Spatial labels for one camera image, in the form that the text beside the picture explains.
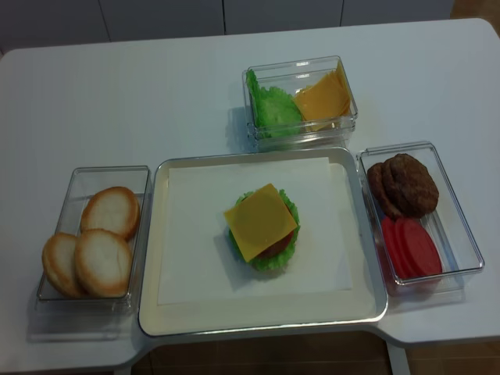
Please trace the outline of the front red tomato slice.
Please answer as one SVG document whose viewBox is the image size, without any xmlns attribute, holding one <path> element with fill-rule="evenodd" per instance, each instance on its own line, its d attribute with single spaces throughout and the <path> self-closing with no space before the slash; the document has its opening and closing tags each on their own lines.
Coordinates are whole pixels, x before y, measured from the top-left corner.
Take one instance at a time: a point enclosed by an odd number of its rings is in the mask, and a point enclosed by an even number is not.
<svg viewBox="0 0 500 375">
<path fill-rule="evenodd" d="M 395 240 L 408 278 L 428 277 L 443 272 L 433 240 L 417 221 L 398 219 L 395 223 Z"/>
</svg>

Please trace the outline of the middle red tomato slice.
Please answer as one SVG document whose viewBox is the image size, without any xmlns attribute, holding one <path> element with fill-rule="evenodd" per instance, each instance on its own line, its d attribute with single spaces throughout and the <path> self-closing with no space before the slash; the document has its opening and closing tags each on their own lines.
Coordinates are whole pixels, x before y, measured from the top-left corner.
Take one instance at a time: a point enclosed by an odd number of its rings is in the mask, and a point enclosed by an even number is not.
<svg viewBox="0 0 500 375">
<path fill-rule="evenodd" d="M 395 271 L 398 274 L 399 278 L 407 279 L 410 276 L 410 269 L 398 243 L 395 231 L 395 222 L 389 220 L 388 224 L 391 234 L 391 258 L 394 263 Z"/>
</svg>

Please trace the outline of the green lettuce in container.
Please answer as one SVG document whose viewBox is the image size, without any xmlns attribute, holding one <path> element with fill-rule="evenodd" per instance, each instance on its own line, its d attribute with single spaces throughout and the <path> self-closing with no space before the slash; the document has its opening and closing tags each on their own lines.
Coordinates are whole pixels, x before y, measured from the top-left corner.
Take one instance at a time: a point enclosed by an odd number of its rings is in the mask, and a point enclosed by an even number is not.
<svg viewBox="0 0 500 375">
<path fill-rule="evenodd" d="M 279 87 L 261 87 L 253 70 L 246 73 L 252 98 L 254 120 L 262 138 L 280 138 L 300 134 L 302 114 L 292 95 Z"/>
</svg>

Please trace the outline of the clear bun container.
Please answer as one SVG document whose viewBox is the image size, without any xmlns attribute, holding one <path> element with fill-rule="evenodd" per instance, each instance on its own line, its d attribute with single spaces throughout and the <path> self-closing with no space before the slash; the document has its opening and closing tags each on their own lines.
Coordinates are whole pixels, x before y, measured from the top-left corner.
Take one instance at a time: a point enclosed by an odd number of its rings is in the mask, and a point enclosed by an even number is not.
<svg viewBox="0 0 500 375">
<path fill-rule="evenodd" d="M 73 171 L 56 224 L 55 233 L 63 232 L 79 238 L 82 212 L 98 192 L 112 187 L 125 187 L 136 196 L 141 218 L 135 235 L 128 241 L 133 260 L 127 293 L 121 298 L 99 298 L 87 294 L 68 298 L 59 293 L 45 276 L 44 269 L 37 287 L 37 307 L 49 312 L 129 314 L 138 304 L 144 273 L 149 219 L 151 216 L 152 182 L 147 166 L 115 166 L 77 168 Z"/>
</svg>

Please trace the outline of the red tomato slice on burger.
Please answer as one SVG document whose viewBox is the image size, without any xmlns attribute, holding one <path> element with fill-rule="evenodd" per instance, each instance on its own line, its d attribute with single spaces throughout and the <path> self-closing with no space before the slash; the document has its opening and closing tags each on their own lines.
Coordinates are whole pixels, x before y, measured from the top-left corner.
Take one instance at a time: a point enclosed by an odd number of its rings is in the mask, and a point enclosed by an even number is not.
<svg viewBox="0 0 500 375">
<path fill-rule="evenodd" d="M 273 245 L 268 247 L 266 250 L 261 252 L 257 256 L 257 259 L 269 259 L 269 258 L 273 258 L 276 255 L 279 255 L 290 244 L 290 242 L 293 238 L 293 235 L 294 235 L 294 231 L 291 231 L 286 237 L 283 237 L 281 240 L 279 240 L 278 242 L 274 243 Z"/>
</svg>

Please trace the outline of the rear brown meat patty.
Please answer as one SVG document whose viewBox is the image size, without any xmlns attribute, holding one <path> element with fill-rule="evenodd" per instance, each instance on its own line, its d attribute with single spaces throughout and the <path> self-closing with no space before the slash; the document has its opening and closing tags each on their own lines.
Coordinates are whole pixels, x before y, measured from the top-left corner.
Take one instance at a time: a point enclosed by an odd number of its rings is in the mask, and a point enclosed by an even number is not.
<svg viewBox="0 0 500 375">
<path fill-rule="evenodd" d="M 378 205 L 386 216 L 390 219 L 396 221 L 402 218 L 403 215 L 400 210 L 391 202 L 389 199 L 383 184 L 382 179 L 382 166 L 381 162 L 373 164 L 367 171 L 367 179 L 370 186 L 370 190 L 377 200 Z"/>
</svg>

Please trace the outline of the clear patty and tomato container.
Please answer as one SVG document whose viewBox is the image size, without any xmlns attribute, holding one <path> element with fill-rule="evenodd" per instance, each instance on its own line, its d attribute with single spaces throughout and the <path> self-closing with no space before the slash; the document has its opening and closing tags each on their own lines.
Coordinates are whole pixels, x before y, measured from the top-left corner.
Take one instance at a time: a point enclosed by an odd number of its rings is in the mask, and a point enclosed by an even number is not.
<svg viewBox="0 0 500 375">
<path fill-rule="evenodd" d="M 428 169 L 439 190 L 436 209 L 417 221 L 430 235 L 437 248 L 443 272 L 428 277 L 401 279 L 393 267 L 382 233 L 382 220 L 388 217 L 374 198 L 367 179 L 368 169 L 375 163 L 407 153 L 418 159 Z M 484 258 L 472 235 L 466 217 L 448 179 L 437 149 L 428 141 L 401 145 L 368 148 L 356 156 L 359 179 L 362 184 L 366 207 L 373 227 L 377 251 L 390 295 L 419 296 L 428 298 L 433 294 L 457 291 L 466 282 L 484 269 Z"/>
</svg>

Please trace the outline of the white paper tray liner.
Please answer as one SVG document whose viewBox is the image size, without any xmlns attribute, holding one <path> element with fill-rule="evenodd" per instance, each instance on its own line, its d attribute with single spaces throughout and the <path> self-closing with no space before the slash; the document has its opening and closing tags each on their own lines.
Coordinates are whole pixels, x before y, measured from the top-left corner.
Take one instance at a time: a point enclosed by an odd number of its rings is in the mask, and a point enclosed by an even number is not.
<svg viewBox="0 0 500 375">
<path fill-rule="evenodd" d="M 298 208 L 295 253 L 261 273 L 231 246 L 223 217 L 244 193 L 266 184 Z M 172 168 L 158 300 L 162 304 L 346 291 L 353 282 L 337 197 L 342 178 L 325 158 Z"/>
</svg>

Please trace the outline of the clear lettuce and cheese container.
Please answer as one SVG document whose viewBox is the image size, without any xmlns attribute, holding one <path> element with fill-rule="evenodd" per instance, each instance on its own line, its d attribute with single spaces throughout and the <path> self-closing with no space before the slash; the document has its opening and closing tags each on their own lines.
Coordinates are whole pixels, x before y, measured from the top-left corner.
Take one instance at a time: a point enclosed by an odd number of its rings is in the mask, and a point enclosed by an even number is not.
<svg viewBox="0 0 500 375">
<path fill-rule="evenodd" d="M 278 151 L 285 149 L 297 148 L 319 148 L 341 146 L 346 147 L 355 130 L 355 121 L 358 117 L 358 108 L 355 103 L 352 89 L 349 85 L 347 75 L 345 78 L 348 86 L 348 93 L 351 96 L 351 105 L 349 114 L 329 120 L 331 127 L 323 128 L 322 130 L 308 132 L 305 128 L 308 122 L 302 120 L 298 123 L 300 134 L 286 137 L 262 138 L 259 130 L 255 125 L 254 112 L 252 109 L 252 98 L 246 84 L 246 73 L 248 70 L 253 70 L 257 76 L 257 81 L 261 87 L 270 88 L 278 87 L 292 95 L 293 100 L 297 90 L 300 90 L 306 85 L 306 82 L 301 78 L 304 73 L 311 73 L 317 70 L 334 70 L 341 63 L 343 70 L 344 65 L 341 58 L 337 55 L 303 59 L 292 62 L 282 62 L 262 66 L 251 66 L 242 74 L 242 83 L 244 88 L 245 111 L 247 117 L 248 138 L 252 146 L 258 152 Z"/>
</svg>

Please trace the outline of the bun half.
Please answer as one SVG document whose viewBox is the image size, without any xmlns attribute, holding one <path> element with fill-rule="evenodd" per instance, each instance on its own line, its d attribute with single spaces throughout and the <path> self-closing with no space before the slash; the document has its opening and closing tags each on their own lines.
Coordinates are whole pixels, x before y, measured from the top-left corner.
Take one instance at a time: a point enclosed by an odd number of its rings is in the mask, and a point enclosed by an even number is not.
<svg viewBox="0 0 500 375">
<path fill-rule="evenodd" d="M 87 294 L 76 275 L 76 243 L 76 236 L 59 232 L 46 241 L 42 250 L 42 265 L 48 282 L 68 298 L 83 298 Z"/>
<path fill-rule="evenodd" d="M 87 230 L 77 239 L 77 279 L 95 297 L 123 297 L 128 290 L 132 260 L 128 243 L 111 231 Z"/>
<path fill-rule="evenodd" d="M 80 231 L 108 230 L 128 241 L 135 235 L 140 218 L 134 193 L 126 187 L 110 187 L 88 201 L 82 212 Z"/>
</svg>

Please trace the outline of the stack of yellow cheese slices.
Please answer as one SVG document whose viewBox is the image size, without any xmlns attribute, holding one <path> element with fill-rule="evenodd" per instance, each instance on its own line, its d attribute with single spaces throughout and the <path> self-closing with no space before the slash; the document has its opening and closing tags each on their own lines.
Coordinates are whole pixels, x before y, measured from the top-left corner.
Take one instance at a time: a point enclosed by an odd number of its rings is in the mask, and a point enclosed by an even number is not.
<svg viewBox="0 0 500 375">
<path fill-rule="evenodd" d="M 340 62 L 334 70 L 304 73 L 301 78 L 306 85 L 296 91 L 294 103 L 309 123 L 305 126 L 308 132 L 331 127 L 329 120 L 349 114 L 351 96 Z"/>
</svg>

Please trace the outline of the rear red tomato slice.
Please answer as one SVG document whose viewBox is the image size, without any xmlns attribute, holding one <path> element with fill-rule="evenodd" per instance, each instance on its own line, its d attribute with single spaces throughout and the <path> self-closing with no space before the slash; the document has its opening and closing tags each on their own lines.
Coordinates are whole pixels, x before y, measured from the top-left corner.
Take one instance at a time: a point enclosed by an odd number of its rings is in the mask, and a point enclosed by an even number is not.
<svg viewBox="0 0 500 375">
<path fill-rule="evenodd" d="M 395 243 L 394 222 L 389 217 L 384 217 L 381 226 L 387 252 L 396 270 L 398 266 L 398 253 Z"/>
</svg>

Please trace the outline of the front brown meat patty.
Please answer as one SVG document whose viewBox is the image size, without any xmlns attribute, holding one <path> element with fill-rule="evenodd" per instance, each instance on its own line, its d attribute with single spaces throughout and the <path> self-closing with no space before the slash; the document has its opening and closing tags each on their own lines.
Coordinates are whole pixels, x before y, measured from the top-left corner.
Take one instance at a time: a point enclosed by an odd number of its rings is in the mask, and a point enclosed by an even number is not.
<svg viewBox="0 0 500 375">
<path fill-rule="evenodd" d="M 425 165 L 407 153 L 382 164 L 382 182 L 391 203 L 403 216 L 420 219 L 437 207 L 437 185 Z"/>
</svg>

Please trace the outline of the white rectangular serving tray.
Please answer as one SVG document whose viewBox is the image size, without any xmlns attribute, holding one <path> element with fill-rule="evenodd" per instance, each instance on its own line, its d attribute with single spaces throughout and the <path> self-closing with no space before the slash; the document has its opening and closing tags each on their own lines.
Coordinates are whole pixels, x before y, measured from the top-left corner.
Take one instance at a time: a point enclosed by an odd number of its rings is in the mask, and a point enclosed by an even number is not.
<svg viewBox="0 0 500 375">
<path fill-rule="evenodd" d="M 201 300 L 162 304 L 158 300 L 166 237 L 166 203 L 172 168 L 270 163 L 325 158 L 342 178 L 345 190 L 337 197 L 345 205 L 342 223 L 352 288 L 346 291 L 289 294 L 251 298 Z M 348 324 L 368 324 L 381 319 L 388 294 L 380 271 L 368 212 L 355 160 L 345 148 L 224 155 L 171 159 L 155 173 L 152 215 L 146 251 L 144 281 L 138 313 L 141 329 L 150 336 L 218 334 Z"/>
</svg>

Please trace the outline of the brown meat patty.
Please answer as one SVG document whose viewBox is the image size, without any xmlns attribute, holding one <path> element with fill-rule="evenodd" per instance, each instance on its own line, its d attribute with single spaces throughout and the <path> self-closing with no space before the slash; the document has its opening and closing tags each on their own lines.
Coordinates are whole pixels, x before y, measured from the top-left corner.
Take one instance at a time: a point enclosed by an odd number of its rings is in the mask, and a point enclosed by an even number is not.
<svg viewBox="0 0 500 375">
<path fill-rule="evenodd" d="M 390 219 L 396 221 L 402 218 L 403 215 L 400 210 L 391 202 L 389 199 L 383 184 L 382 179 L 382 166 L 381 162 L 373 164 L 367 171 L 367 179 L 370 186 L 370 190 L 377 200 L 378 205 L 386 216 Z"/>
<path fill-rule="evenodd" d="M 391 203 L 403 216 L 420 219 L 437 207 L 437 185 L 425 165 L 407 153 L 382 164 L 382 182 Z"/>
</svg>

